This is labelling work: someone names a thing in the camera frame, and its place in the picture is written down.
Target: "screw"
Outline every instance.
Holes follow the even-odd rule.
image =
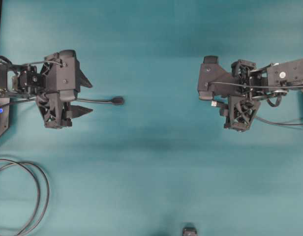
[[[286,73],[284,71],[282,71],[280,74],[279,74],[280,78],[281,79],[284,79],[286,77]]]

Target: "black cable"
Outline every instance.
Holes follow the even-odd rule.
[[[213,84],[219,84],[219,85],[232,85],[232,86],[238,86],[243,88],[255,88],[255,89],[303,89],[303,85],[298,86],[255,86],[255,85],[240,85],[240,84],[234,84],[234,83],[226,83],[226,82],[219,82],[219,81],[213,81],[209,82],[210,85]]]
[[[50,198],[50,185],[49,185],[49,181],[45,175],[45,173],[43,172],[43,170],[31,163],[31,162],[27,162],[27,161],[22,161],[22,162],[16,162],[16,161],[12,161],[12,160],[9,160],[9,159],[0,159],[0,162],[5,162],[7,163],[6,165],[0,167],[0,172],[2,172],[3,170],[9,168],[9,167],[12,167],[12,166],[19,166],[20,168],[22,168],[24,171],[26,171],[27,173],[30,174],[30,176],[33,178],[34,182],[35,182],[35,185],[36,185],[36,188],[37,188],[37,200],[36,200],[36,204],[35,204],[35,208],[34,208],[34,211],[33,211],[33,214],[31,215],[30,219],[27,221],[27,223],[13,236],[25,236],[27,234],[29,234],[32,230],[34,230],[38,225],[39,223],[41,222],[41,220],[43,219],[46,211],[47,211],[47,208],[48,208],[48,204],[49,204],[49,198]],[[43,207],[43,210],[42,210],[42,213],[40,215],[40,217],[37,219],[36,222],[34,222],[34,218],[36,217],[37,215],[37,212],[38,212],[38,208],[39,208],[39,205],[40,205],[40,201],[41,201],[41,190],[40,190],[40,184],[39,184],[39,180],[38,178],[35,176],[35,174],[33,173],[32,170],[30,170],[28,167],[26,166],[31,166],[31,167],[34,167],[36,168],[42,175],[44,181],[45,181],[45,184],[46,184],[46,200],[45,200],[45,204],[44,204],[44,207]]]
[[[256,116],[255,117],[257,120],[264,122],[266,124],[271,124],[271,125],[279,125],[279,126],[301,126],[303,123],[284,123],[284,122],[272,122],[266,119],[263,119],[261,117]]]
[[[281,99],[282,99],[282,98],[281,98],[281,95],[279,95],[279,96],[277,97],[275,103],[272,103],[272,102],[270,101],[269,98],[266,99],[266,101],[267,101],[267,103],[268,103],[271,107],[278,107],[278,106],[280,105],[280,103],[281,103]]]
[[[35,100],[34,98],[30,98],[30,99],[25,99],[25,100],[19,100],[19,101],[9,102],[9,103],[6,103],[6,104],[1,105],[1,106],[0,106],[0,109],[1,109],[1,108],[4,108],[4,107],[7,107],[7,106],[19,104],[19,103],[32,102],[32,101],[34,101],[34,100]]]
[[[30,63],[25,63],[23,65],[34,65],[34,64],[44,64],[44,63],[53,63],[53,64],[60,65],[60,66],[63,65],[62,63],[59,63],[59,62],[53,61],[53,60],[34,61],[34,62],[30,62]]]
[[[24,103],[24,102],[32,102],[32,101],[35,101],[35,98],[13,101],[13,102],[9,102],[9,103],[1,105],[0,109],[4,108],[4,107],[7,107],[7,106],[11,106],[11,105],[16,105],[16,104],[20,104],[20,103]],[[124,104],[123,97],[114,97],[110,100],[104,100],[104,99],[96,100],[96,99],[78,98],[78,99],[76,99],[76,101],[78,101],[78,102],[89,102],[89,103],[101,103],[101,104],[113,104],[113,105],[122,105],[122,104]]]
[[[108,103],[113,105],[122,105],[124,104],[124,98],[123,97],[114,97],[112,99],[108,100],[97,100],[97,99],[85,99],[85,98],[77,98],[76,101],[78,102],[89,102],[89,103]]]

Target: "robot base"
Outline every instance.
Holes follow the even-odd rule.
[[[9,103],[9,98],[0,98],[0,106]],[[9,128],[9,106],[0,109],[0,136]]]

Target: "cable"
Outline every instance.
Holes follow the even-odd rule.
[[[34,100],[35,100],[34,98],[31,98],[31,99],[26,99],[26,100],[19,100],[19,101],[9,102],[9,103],[6,103],[6,104],[1,105],[1,106],[0,106],[0,109],[1,109],[1,108],[4,108],[4,107],[7,107],[7,106],[19,104],[19,103],[32,102],[32,101],[34,101]]]
[[[16,105],[16,104],[20,104],[20,103],[24,103],[24,102],[32,102],[32,101],[35,101],[35,98],[13,101],[13,102],[9,102],[9,103],[6,103],[4,105],[1,105],[0,109],[4,108],[4,107],[7,107],[7,106],[11,106],[11,105]],[[76,99],[76,101],[78,101],[78,102],[89,102],[89,103],[101,103],[101,104],[113,104],[113,105],[122,105],[122,104],[124,104],[123,97],[114,97],[110,100],[104,100],[104,99],[103,100],[95,100],[95,99],[78,98],[78,99]]]
[[[41,220],[43,219],[43,217],[44,217],[44,215],[45,215],[45,213],[47,211],[48,204],[49,204],[49,198],[50,198],[50,185],[49,185],[49,181],[48,181],[45,173],[43,172],[43,170],[39,166],[37,166],[37,165],[35,165],[35,164],[31,163],[31,162],[27,162],[27,161],[16,162],[16,161],[12,161],[12,160],[9,160],[9,159],[0,159],[0,162],[7,163],[6,165],[0,167],[0,172],[2,172],[3,170],[5,170],[5,169],[7,169],[9,167],[17,165],[20,168],[22,168],[24,171],[26,171],[27,173],[29,173],[30,176],[33,178],[33,180],[35,182],[35,186],[37,188],[37,200],[36,200],[34,211],[33,211],[32,215],[31,215],[30,219],[27,221],[27,223],[15,235],[13,235],[13,236],[25,236],[25,235],[29,234],[32,230],[34,230],[39,225],[39,223],[41,222]],[[33,171],[30,170],[26,166],[34,167],[34,168],[36,168],[41,173],[41,175],[42,175],[42,177],[43,177],[43,179],[45,181],[46,190],[47,190],[46,200],[45,200],[45,204],[44,204],[42,213],[41,213],[40,217],[37,219],[37,221],[35,223],[34,223],[34,218],[37,215],[38,208],[39,208],[39,205],[40,205],[41,190],[40,190],[40,185],[39,185],[38,178],[35,176],[35,174],[33,173]]]
[[[57,65],[62,66],[62,63],[59,63],[59,62],[53,61],[53,60],[34,61],[34,62],[31,62],[31,63],[25,63],[23,65],[35,65],[35,64],[43,64],[43,63],[53,63],[53,64],[57,64]]]
[[[261,117],[256,116],[255,117],[257,120],[264,122],[266,124],[271,124],[271,125],[279,125],[279,126],[301,126],[303,123],[283,123],[283,122],[272,122],[266,119],[263,119]]]
[[[76,99],[78,102],[89,102],[89,103],[108,103],[113,105],[122,105],[124,104],[123,97],[114,97],[110,100],[96,100],[96,99],[85,99],[85,98],[78,98]]]
[[[303,85],[298,86],[255,86],[255,85],[240,85],[240,84],[234,84],[234,83],[226,83],[226,82],[209,82],[209,84],[219,84],[219,85],[233,85],[243,88],[255,88],[255,89],[303,89]]]

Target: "teal surface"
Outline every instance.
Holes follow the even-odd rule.
[[[4,0],[0,54],[13,63],[75,49],[93,84],[80,97],[123,95],[72,128],[45,129],[34,104],[12,108],[0,157],[39,163],[50,208],[33,235],[303,235],[303,127],[255,121],[245,133],[198,100],[200,64],[303,58],[303,0]],[[292,91],[273,121],[303,117]],[[0,231],[33,209],[34,185],[0,175]]]

